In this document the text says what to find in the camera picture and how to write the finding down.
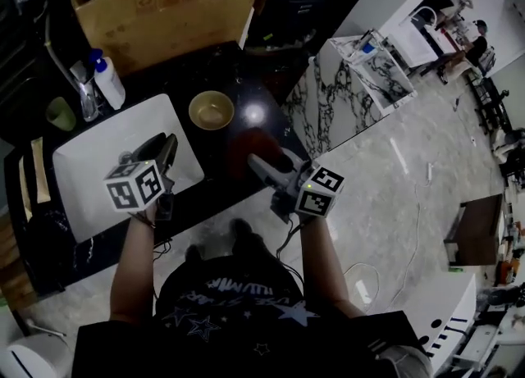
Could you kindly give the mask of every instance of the star graphic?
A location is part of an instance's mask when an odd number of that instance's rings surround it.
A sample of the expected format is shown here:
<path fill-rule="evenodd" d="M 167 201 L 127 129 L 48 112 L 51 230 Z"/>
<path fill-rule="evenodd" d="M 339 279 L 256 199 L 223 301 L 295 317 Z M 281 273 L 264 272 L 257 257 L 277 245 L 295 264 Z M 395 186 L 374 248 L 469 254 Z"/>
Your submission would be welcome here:
<path fill-rule="evenodd" d="M 174 318 L 175 319 L 175 326 L 178 327 L 180 322 L 182 321 L 182 319 L 184 317 L 194 316 L 194 315 L 195 314 L 193 314 L 192 312 L 186 311 L 185 309 L 181 309 L 181 308 L 175 307 L 173 312 L 171 314 L 165 316 L 162 320 L 165 321 L 165 320 L 168 320 L 170 318 Z"/>
<path fill-rule="evenodd" d="M 189 322 L 192 324 L 191 330 L 188 332 L 188 335 L 199 335 L 207 343 L 210 337 L 210 331 L 220 330 L 221 327 L 216 326 L 210 322 L 210 316 L 207 316 L 202 321 L 191 320 Z"/>
<path fill-rule="evenodd" d="M 279 317 L 279 320 L 282 320 L 284 318 L 293 318 L 300 325 L 306 327 L 308 326 L 309 318 L 319 317 L 319 315 L 314 312 L 306 311 L 306 309 L 304 309 L 305 304 L 305 301 L 299 301 L 293 307 L 287 307 L 286 305 L 277 304 L 274 304 L 273 306 L 283 311 L 283 314 Z"/>
<path fill-rule="evenodd" d="M 255 350 L 255 352 L 257 352 L 261 356 L 266 354 L 266 353 L 270 353 L 270 349 L 268 349 L 268 345 L 267 344 L 259 344 L 259 343 L 257 343 L 257 346 L 255 347 L 254 350 Z"/>

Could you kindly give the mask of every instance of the sink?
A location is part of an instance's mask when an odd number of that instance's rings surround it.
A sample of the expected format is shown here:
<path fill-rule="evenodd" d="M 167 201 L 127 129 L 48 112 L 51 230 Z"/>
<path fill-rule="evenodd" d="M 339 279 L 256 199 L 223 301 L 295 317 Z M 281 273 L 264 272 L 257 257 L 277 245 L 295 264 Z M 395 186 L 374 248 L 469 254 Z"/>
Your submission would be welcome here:
<path fill-rule="evenodd" d="M 91 127 L 58 148 L 52 155 L 67 220 L 77 242 L 90 239 L 129 218 L 114 212 L 103 179 L 118 164 L 118 157 L 133 152 L 146 140 L 175 134 L 179 145 L 167 177 L 177 194 L 204 178 L 170 98 L 163 94 L 143 101 Z"/>

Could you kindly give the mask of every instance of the green cup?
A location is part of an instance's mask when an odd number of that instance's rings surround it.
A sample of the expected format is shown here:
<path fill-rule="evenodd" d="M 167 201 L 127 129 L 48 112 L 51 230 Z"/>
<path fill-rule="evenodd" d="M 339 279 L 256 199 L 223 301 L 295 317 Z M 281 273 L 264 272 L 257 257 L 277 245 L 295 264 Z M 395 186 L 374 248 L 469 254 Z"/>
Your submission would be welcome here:
<path fill-rule="evenodd" d="M 76 117 L 63 97 L 53 99 L 46 108 L 46 120 L 58 129 L 72 131 L 76 125 Z"/>

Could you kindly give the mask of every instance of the black countertop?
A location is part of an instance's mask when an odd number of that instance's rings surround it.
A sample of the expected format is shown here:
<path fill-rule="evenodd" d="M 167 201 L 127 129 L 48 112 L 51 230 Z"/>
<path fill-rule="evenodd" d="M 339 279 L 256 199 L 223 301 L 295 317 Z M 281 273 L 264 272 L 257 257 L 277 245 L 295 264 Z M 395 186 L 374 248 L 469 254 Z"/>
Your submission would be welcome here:
<path fill-rule="evenodd" d="M 203 181 L 175 196 L 171 221 L 157 223 L 156 244 L 264 188 L 255 175 L 239 182 L 226 172 L 226 150 L 231 140 L 242 132 L 259 127 L 273 136 L 282 147 L 292 150 L 303 159 L 308 158 L 273 96 L 245 62 L 245 56 L 236 43 L 226 43 L 163 62 L 123 80 L 126 103 L 121 111 L 160 93 L 167 93 L 205 174 Z M 235 105 L 234 118 L 224 129 L 201 130 L 189 119 L 189 102 L 195 95 L 207 90 L 225 93 Z M 253 111 L 259 114 L 256 121 L 249 116 Z M 105 119 L 99 117 L 95 123 Z M 49 203 L 36 203 L 30 145 L 15 149 L 6 158 L 5 175 L 11 220 L 21 256 L 33 286 L 40 295 L 63 290 L 117 263 L 121 254 L 129 221 L 123 221 L 77 244 L 69 229 L 54 175 L 54 150 L 91 126 L 80 119 L 77 128 L 69 134 L 54 128 L 44 134 L 43 158 L 52 198 Z M 22 156 L 25 156 L 25 173 L 34 213 L 29 223 L 25 220 L 18 174 Z"/>

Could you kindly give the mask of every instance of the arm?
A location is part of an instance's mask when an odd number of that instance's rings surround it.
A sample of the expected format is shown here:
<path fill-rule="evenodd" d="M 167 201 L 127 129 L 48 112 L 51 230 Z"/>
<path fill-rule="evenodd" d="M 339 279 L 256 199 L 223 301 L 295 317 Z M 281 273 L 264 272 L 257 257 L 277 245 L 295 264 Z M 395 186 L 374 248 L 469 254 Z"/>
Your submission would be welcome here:
<path fill-rule="evenodd" d="M 349 301 L 341 270 L 326 221 L 315 218 L 301 230 L 305 294 L 338 307 L 348 318 L 364 314 Z"/>
<path fill-rule="evenodd" d="M 153 222 L 157 205 L 146 210 Z M 131 218 L 121 260 L 113 278 L 110 320 L 140 324 L 153 308 L 153 229 Z"/>

